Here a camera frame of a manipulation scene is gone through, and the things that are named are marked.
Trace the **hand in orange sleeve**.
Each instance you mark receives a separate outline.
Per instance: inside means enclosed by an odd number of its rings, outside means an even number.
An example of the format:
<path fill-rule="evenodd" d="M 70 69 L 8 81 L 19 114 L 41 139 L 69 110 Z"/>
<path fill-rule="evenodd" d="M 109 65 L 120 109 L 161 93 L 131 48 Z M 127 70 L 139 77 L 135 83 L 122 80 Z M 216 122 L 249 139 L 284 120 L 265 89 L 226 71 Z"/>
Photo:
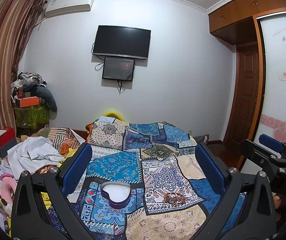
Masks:
<path fill-rule="evenodd" d="M 274 201 L 275 209 L 278 209 L 279 207 L 281 207 L 282 200 L 278 194 L 276 193 L 273 194 L 273 201 Z"/>

